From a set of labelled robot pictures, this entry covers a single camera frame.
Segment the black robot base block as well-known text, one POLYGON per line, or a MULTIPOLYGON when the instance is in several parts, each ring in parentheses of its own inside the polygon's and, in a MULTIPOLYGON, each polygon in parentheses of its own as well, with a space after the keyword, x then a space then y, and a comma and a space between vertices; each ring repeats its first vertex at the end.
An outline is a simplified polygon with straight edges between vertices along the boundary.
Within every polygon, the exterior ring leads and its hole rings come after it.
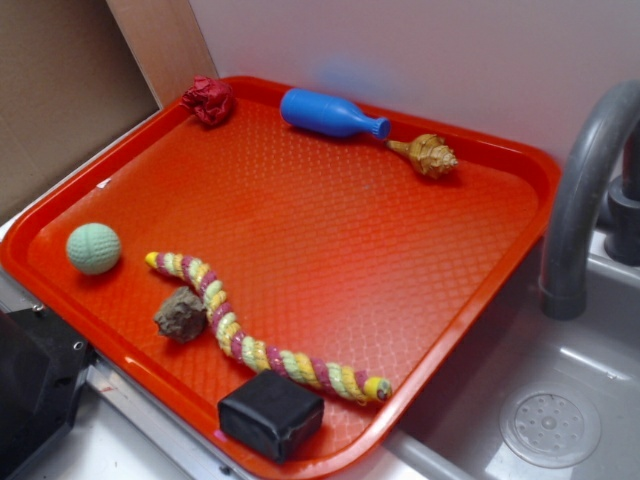
POLYGON ((55 312, 1 314, 1 477, 17 478, 75 423, 92 348, 55 312))

